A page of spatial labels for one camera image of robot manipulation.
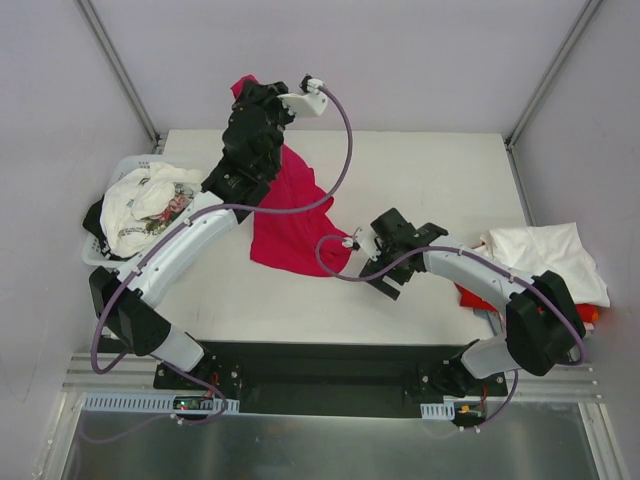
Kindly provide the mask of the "magenta t-shirt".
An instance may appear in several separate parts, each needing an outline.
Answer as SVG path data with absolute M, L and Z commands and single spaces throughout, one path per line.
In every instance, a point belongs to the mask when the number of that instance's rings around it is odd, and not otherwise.
M 305 160 L 288 146 L 282 147 L 282 168 L 270 192 L 261 202 L 264 208 L 289 209 L 307 206 L 326 195 L 316 184 L 315 172 Z M 328 212 L 334 200 L 293 215 L 256 213 L 253 218 L 253 240 L 250 259 L 260 265 L 294 274 L 326 277 L 322 267 L 342 271 L 351 251 L 338 240 L 326 240 L 321 248 L 321 262 L 315 247 L 327 235 L 344 237 L 346 233 L 330 220 Z

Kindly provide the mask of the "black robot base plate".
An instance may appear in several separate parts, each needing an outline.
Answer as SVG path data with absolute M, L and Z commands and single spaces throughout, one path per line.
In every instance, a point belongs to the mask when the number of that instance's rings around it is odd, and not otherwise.
M 433 373 L 459 345 L 348 345 L 209 341 L 194 375 L 243 413 L 417 418 L 440 403 Z

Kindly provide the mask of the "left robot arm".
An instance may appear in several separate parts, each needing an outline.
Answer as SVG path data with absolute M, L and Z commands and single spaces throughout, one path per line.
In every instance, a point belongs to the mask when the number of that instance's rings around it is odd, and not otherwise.
M 205 386 L 212 366 L 204 348 L 156 310 L 171 284 L 210 244 L 238 226 L 270 191 L 281 170 L 284 130 L 293 114 L 281 97 L 283 82 L 243 81 L 222 134 L 222 158 L 190 204 L 142 252 L 114 271 L 96 268 L 89 277 L 98 325 L 120 339 L 126 351 L 153 356 L 177 368 L 192 389 Z

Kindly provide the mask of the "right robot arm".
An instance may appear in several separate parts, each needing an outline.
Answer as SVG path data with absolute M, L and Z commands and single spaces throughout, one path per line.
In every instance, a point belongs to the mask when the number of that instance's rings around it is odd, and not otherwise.
M 546 375 L 558 364 L 586 359 L 586 330 L 564 279 L 547 270 L 531 274 L 487 258 L 433 223 L 414 227 L 397 209 L 355 234 L 368 256 L 361 279 L 392 299 L 416 273 L 452 281 L 494 307 L 504 318 L 502 333 L 475 340 L 426 373 L 436 391 L 458 398 L 473 394 L 485 379 L 524 370 Z

